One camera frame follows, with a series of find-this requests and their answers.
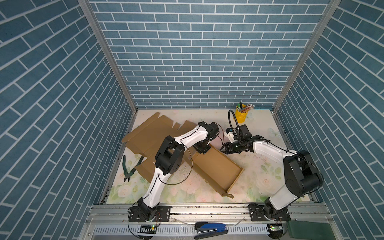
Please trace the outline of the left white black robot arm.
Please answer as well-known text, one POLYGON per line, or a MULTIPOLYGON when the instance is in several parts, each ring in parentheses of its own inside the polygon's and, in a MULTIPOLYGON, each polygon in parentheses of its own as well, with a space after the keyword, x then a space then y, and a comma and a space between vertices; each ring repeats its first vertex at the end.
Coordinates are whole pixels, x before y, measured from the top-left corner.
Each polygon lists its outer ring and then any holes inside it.
POLYGON ((211 147, 210 142, 219 135, 219 126, 216 123, 207 124, 199 122, 191 131, 178 136, 167 136, 155 155, 155 173, 149 189, 138 200, 138 207, 147 218, 156 212, 160 203, 161 193, 168 184, 167 180, 175 173, 183 160, 185 151, 193 147, 200 154, 207 153, 211 147))

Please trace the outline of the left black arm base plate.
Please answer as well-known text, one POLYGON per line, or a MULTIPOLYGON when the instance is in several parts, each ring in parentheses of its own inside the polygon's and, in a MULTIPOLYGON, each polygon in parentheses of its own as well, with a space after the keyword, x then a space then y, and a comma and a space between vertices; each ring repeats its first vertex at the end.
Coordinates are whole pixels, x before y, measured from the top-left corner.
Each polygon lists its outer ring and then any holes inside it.
POLYGON ((131 207, 129 213, 129 222, 143 223, 143 222, 155 222, 158 218, 158 222, 162 223, 170 221, 171 207, 170 206, 158 206, 149 217, 147 217, 138 206, 131 207))

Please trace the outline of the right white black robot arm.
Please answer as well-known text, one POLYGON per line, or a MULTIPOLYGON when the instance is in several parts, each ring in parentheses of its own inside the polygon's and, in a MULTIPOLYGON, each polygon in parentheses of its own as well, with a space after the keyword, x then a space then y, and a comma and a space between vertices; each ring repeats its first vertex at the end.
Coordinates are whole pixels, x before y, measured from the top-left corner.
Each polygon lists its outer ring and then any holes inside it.
POLYGON ((260 135, 253 136, 246 125, 228 128, 224 136, 229 141, 223 144, 220 151, 226 155, 252 152, 283 164, 284 185, 265 200, 263 212, 268 219, 278 218, 288 205, 317 191, 324 183, 324 177, 308 151, 297 152, 279 147, 260 135))

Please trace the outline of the cardboard box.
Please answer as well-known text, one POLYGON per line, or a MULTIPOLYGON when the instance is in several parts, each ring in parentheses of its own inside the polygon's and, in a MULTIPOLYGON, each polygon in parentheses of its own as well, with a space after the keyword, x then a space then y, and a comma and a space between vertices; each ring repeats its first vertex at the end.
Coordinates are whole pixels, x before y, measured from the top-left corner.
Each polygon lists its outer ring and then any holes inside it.
POLYGON ((183 160, 187 161, 189 157, 193 160, 193 170, 221 197, 234 198, 230 190, 243 173, 242 167, 213 146, 205 154, 200 154, 191 147, 186 151, 183 160))

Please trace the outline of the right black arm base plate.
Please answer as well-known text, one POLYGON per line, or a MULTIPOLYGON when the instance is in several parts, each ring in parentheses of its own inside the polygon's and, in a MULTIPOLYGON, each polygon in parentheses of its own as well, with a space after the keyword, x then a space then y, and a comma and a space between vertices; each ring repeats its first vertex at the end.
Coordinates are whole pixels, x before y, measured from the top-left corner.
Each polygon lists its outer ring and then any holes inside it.
POLYGON ((250 217, 252 222, 261 221, 290 221, 291 217, 287 208, 276 210, 270 205, 248 205, 250 217))

